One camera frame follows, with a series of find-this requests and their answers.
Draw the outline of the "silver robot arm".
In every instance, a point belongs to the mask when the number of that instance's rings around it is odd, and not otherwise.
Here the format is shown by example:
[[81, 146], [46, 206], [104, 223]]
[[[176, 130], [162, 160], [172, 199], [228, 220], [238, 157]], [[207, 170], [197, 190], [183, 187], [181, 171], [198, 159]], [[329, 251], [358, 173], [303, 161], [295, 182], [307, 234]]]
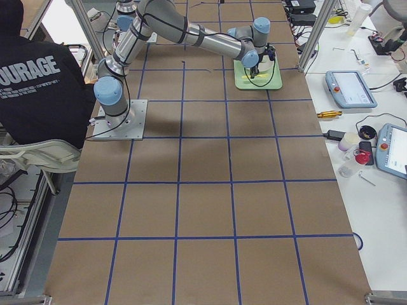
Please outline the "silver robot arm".
[[130, 119], [125, 78], [129, 65], [153, 33], [173, 43], [186, 43], [230, 57], [250, 69], [260, 63], [271, 29], [269, 19], [258, 17], [250, 26], [215, 32], [190, 22], [176, 10], [173, 1], [140, 1], [134, 11], [122, 40], [111, 55], [100, 61], [93, 88], [109, 130], [123, 127]]
[[116, 19], [118, 28], [121, 31], [127, 31], [135, 17], [135, 2], [133, 0], [117, 0], [116, 11], [118, 14]]

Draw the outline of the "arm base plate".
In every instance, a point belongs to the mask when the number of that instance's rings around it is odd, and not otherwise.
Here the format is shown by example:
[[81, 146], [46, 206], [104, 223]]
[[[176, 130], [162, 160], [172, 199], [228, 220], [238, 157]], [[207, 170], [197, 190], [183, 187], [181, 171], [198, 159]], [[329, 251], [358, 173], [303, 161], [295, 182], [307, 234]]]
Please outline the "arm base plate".
[[148, 108], [147, 100], [130, 100], [130, 111], [121, 116], [106, 116], [102, 106], [95, 121], [91, 139], [94, 140], [142, 140]]
[[158, 35], [156, 32], [152, 32], [150, 38], [147, 40], [148, 44], [156, 44], [158, 39]]

